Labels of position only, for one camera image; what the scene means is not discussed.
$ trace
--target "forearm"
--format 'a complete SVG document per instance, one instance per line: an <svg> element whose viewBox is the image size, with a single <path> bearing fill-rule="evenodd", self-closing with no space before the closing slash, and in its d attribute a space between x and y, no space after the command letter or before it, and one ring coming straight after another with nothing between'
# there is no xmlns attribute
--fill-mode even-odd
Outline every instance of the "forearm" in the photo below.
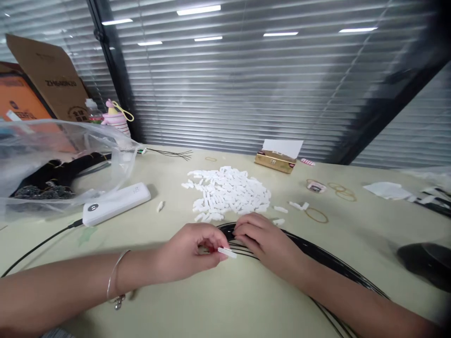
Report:
<svg viewBox="0 0 451 338"><path fill-rule="evenodd" d="M310 258L298 276L299 289L364 338L436 337L437 327L428 320Z"/></svg>
<svg viewBox="0 0 451 338"><path fill-rule="evenodd" d="M0 279L0 337L40 334L105 302L119 256L59 261ZM155 256L149 251L128 252L116 267L110 298L153 284Z"/></svg>

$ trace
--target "desk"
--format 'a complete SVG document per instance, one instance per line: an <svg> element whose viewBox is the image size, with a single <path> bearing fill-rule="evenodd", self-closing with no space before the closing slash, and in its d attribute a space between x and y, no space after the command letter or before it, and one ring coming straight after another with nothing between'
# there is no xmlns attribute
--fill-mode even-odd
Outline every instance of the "desk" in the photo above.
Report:
<svg viewBox="0 0 451 338"><path fill-rule="evenodd" d="M174 147L158 147L180 150ZM291 175L254 164L254 157L194 150L191 161L150 152L137 155L129 184L144 182L152 200L95 228L65 232L25 259L14 271L77 256L140 248L167 241L185 223L194 221L195 189L184 189L187 172L230 165L247 170L272 192L269 218L284 218L282 228L328 250L359 271L391 299L431 320L437 320L447 293L412 275L395 259L393 246L434 241L450 235L448 218L405 200L379 198L362 186L378 181L400 183L413 192L428 184L389 170L317 163L298 163ZM217 159L216 162L205 158ZM96 175L79 179L76 186L91 186ZM357 198L349 202L328 189L316 194L305 188L306 179L334 182L351 189ZM156 212L160 201L164 209ZM287 204L309 202L327 215L318 223ZM58 219L10 224L0 231L0 270L53 233L81 218L81 209ZM228 213L219 225L236 221ZM312 301L252 258L238 256L187 280L137 290L120 312L102 304L63 325L77 337L336 337Z"/></svg>

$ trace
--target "tissue box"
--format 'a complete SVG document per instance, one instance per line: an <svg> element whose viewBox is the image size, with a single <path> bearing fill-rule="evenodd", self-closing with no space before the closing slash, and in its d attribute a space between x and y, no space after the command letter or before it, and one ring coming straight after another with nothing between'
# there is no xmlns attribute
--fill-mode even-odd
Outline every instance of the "tissue box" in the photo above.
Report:
<svg viewBox="0 0 451 338"><path fill-rule="evenodd" d="M296 159L292 159L277 152L260 150L255 156L254 163L291 174L296 165Z"/></svg>

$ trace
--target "cardboard box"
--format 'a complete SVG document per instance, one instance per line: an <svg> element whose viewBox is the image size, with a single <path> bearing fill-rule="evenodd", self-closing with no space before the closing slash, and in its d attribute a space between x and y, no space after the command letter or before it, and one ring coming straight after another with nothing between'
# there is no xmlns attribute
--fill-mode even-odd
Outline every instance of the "cardboard box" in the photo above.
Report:
<svg viewBox="0 0 451 338"><path fill-rule="evenodd" d="M0 116L5 121L56 118L32 84L8 64L0 62Z"/></svg>
<svg viewBox="0 0 451 338"><path fill-rule="evenodd" d="M260 150L254 162L287 174L291 174L296 165L296 159L269 150Z"/></svg>
<svg viewBox="0 0 451 338"><path fill-rule="evenodd" d="M50 114L64 121L88 122L85 106L88 95L72 61L61 47L10 34L6 34L6 42L23 70L20 75L30 79L33 89L48 105ZM5 73L5 67L4 64L0 71Z"/></svg>

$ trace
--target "bracelet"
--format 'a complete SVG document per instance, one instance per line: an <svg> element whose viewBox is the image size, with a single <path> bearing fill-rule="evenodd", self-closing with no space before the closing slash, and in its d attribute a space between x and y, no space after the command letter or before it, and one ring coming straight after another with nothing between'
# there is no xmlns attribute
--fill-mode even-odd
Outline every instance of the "bracelet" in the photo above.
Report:
<svg viewBox="0 0 451 338"><path fill-rule="evenodd" d="M113 278L114 275L114 271L116 270L117 265L119 264L119 262L121 261L121 259L125 256L125 254L127 252L129 252L131 250L125 250L123 253L121 253L121 255L119 256L119 259L117 260L116 264L114 265L113 271L111 272L111 276L109 277L109 281L108 281L108 288L107 288L107 301L109 302L109 287L111 286L111 279ZM113 302L116 303L116 305L114 306L115 310L119 310L122 306L122 301L125 299L125 294L121 294L119 297L115 298L113 300Z"/></svg>

